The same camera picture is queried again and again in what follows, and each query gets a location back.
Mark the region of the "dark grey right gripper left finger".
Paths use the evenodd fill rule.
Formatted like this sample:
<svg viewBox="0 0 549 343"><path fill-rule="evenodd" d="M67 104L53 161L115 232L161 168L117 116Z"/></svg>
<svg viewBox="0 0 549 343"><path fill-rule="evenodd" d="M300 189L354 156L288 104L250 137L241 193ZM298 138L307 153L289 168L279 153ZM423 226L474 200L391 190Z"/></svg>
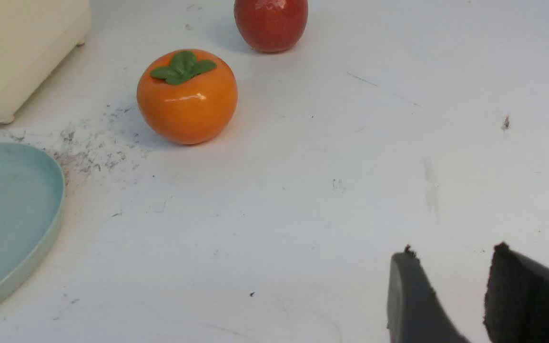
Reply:
<svg viewBox="0 0 549 343"><path fill-rule="evenodd" d="M387 293L391 343L467 343L437 297L410 245L392 254Z"/></svg>

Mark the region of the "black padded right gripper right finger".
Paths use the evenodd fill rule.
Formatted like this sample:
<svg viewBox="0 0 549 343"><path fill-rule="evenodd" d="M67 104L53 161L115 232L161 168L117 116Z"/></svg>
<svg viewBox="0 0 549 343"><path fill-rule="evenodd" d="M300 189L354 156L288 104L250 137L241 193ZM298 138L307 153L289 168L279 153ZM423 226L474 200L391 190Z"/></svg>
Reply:
<svg viewBox="0 0 549 343"><path fill-rule="evenodd" d="M549 343L549 267L495 245L484 310L491 342Z"/></svg>

